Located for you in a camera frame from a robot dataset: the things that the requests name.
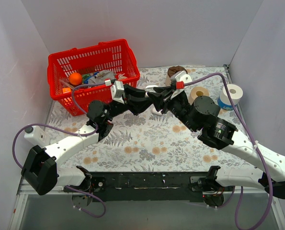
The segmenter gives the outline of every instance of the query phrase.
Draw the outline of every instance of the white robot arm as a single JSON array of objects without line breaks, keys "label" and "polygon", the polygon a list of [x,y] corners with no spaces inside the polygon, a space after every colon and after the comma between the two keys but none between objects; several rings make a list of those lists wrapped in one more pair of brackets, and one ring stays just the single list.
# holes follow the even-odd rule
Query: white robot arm
[{"label": "white robot arm", "polygon": [[[189,75],[181,73],[176,81],[191,81]],[[254,146],[247,136],[231,123],[217,117],[220,108],[207,96],[196,98],[190,105],[181,87],[154,87],[147,90],[135,89],[115,81],[112,86],[113,101],[109,104],[93,101],[89,105],[89,122],[76,133],[55,144],[33,147],[22,169],[22,176],[40,195],[49,192],[54,186],[71,185],[82,191],[90,190],[92,175],[82,167],[60,168],[71,156],[105,138],[113,127],[113,117],[130,110],[137,115],[154,104],[157,111],[171,111],[191,131],[201,131],[199,139],[206,145],[238,156],[255,166],[252,170],[224,169],[212,166],[207,176],[192,183],[196,191],[210,191],[218,187],[247,186],[264,189],[268,184],[264,167]],[[91,133],[97,123],[96,133]],[[274,196],[285,199],[285,156],[258,144],[268,166],[274,186]]]}]

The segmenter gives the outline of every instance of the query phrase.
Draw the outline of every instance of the cable tie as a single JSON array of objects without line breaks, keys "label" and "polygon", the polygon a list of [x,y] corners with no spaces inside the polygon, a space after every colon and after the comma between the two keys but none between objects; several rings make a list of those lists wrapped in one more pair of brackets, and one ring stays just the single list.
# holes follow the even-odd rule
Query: cable tie
[{"label": "cable tie", "polygon": [[83,143],[83,149],[85,148],[85,145],[84,145],[84,139],[83,137],[80,135],[80,132],[77,132],[77,136],[81,139],[82,143]]},{"label": "cable tie", "polygon": [[258,147],[258,141],[257,140],[255,141],[255,145],[253,145],[253,146],[254,146],[254,150],[256,150]]}]

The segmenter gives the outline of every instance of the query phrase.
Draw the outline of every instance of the red plastic shopping basket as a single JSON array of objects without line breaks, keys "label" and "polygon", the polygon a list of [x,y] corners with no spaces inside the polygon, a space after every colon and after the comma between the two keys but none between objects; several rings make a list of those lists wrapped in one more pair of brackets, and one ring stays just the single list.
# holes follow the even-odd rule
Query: red plastic shopping basket
[{"label": "red plastic shopping basket", "polygon": [[[97,46],[83,49],[71,49],[48,57],[47,81],[53,100],[58,101],[73,116],[83,112],[73,103],[71,93],[63,93],[64,87],[60,79],[66,80],[71,73],[92,73],[108,69],[117,74],[124,74],[127,79],[123,83],[136,87],[140,74],[133,51],[125,39],[111,42],[100,42]],[[77,103],[88,111],[88,105],[93,100],[109,103],[112,101],[110,86],[97,86],[75,91]]]}]

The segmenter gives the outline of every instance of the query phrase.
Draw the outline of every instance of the roll of tape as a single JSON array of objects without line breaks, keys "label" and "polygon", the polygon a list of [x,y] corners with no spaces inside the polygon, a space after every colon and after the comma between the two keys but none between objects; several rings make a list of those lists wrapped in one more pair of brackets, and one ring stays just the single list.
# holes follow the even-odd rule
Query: roll of tape
[{"label": "roll of tape", "polygon": [[200,86],[194,87],[191,90],[189,98],[188,98],[189,104],[192,104],[198,96],[209,96],[209,92],[207,89],[203,87],[200,87]]},{"label": "roll of tape", "polygon": [[[235,85],[235,84],[228,84],[228,91],[229,91],[230,97],[232,98],[233,103],[237,105],[243,96],[242,88],[240,88],[238,85]],[[233,107],[228,99],[227,91],[225,90],[224,87],[221,91],[221,94],[217,102],[218,102],[218,105],[222,109],[233,110]]]}]

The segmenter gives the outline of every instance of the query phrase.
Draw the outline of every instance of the black metal base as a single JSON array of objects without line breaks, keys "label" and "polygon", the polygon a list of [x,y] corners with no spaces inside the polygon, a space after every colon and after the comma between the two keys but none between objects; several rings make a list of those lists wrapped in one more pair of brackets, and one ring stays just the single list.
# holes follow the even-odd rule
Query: black metal base
[{"label": "black metal base", "polygon": [[203,202],[190,177],[208,172],[91,172],[91,190],[103,201],[186,200]]}]

